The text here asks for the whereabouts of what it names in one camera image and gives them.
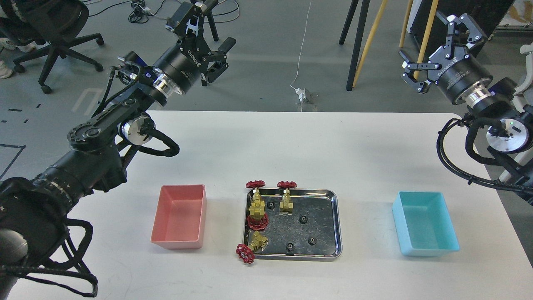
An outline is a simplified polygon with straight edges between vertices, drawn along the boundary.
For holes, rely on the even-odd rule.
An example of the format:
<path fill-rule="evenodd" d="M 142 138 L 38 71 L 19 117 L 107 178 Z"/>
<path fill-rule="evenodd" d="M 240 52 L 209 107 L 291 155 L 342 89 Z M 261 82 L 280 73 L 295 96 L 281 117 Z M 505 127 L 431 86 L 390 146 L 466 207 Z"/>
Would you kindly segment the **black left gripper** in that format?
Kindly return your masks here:
<path fill-rule="evenodd" d="M 236 39 L 228 37 L 217 51 L 211 51 L 202 37 L 205 13 L 217 4 L 218 0 L 183 2 L 172 17 L 166 19 L 166 30 L 183 40 L 168 48 L 152 68 L 158 79 L 167 82 L 174 93 L 187 93 L 199 79 L 202 86 L 207 87 L 228 69 L 227 53 Z"/>

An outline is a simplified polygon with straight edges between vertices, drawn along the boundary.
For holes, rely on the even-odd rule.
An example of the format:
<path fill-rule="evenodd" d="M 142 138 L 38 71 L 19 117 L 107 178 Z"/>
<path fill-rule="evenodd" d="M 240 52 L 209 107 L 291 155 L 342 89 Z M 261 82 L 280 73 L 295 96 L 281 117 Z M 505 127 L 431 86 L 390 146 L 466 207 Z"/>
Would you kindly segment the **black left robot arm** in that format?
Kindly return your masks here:
<path fill-rule="evenodd" d="M 227 68 L 227 53 L 235 45 L 227 38 L 211 50 L 203 37 L 208 18 L 215 30 L 212 9 L 217 0 L 183 2 L 166 29 L 177 42 L 152 65 L 136 53 L 120 57 L 109 81 L 119 78 L 125 87 L 115 95 L 104 95 L 92 117 L 68 133 L 72 148 L 59 161 L 34 179 L 8 178 L 1 183 L 1 298 L 8 297 L 17 279 L 51 285 L 52 281 L 31 277 L 32 273 L 80 278 L 92 286 L 80 292 L 97 296 L 98 280 L 82 261 L 92 239 L 92 225 L 68 218 L 81 198 L 94 190 L 108 192 L 127 181 L 127 166 L 138 152 L 172 157 L 179 145 L 158 131 L 148 108 L 166 105 L 173 93 L 184 95 L 194 82 L 205 87 Z"/>

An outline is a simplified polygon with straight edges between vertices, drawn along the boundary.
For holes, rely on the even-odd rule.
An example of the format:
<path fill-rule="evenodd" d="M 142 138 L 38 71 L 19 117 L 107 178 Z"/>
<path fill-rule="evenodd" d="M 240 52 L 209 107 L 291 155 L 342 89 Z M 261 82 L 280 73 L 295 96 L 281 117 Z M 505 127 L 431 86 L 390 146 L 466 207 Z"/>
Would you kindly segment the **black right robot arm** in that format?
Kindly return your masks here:
<path fill-rule="evenodd" d="M 521 165 L 511 154 L 532 148 L 532 106 L 525 105 L 521 112 L 514 108 L 511 100 L 515 82 L 506 77 L 491 84 L 493 76 L 471 55 L 470 50 L 487 36 L 470 15 L 436 15 L 447 27 L 445 44 L 424 63 L 412 62 L 402 51 L 400 55 L 404 59 L 402 78 L 417 93 L 427 93 L 430 84 L 435 84 L 453 105 L 468 106 L 464 118 L 449 120 L 438 132 L 436 146 L 441 163 L 468 183 L 508 190 L 531 204 L 532 162 Z M 474 161 L 504 167 L 510 178 L 480 178 L 454 165 L 443 143 L 456 125 L 468 128 L 465 152 Z"/>

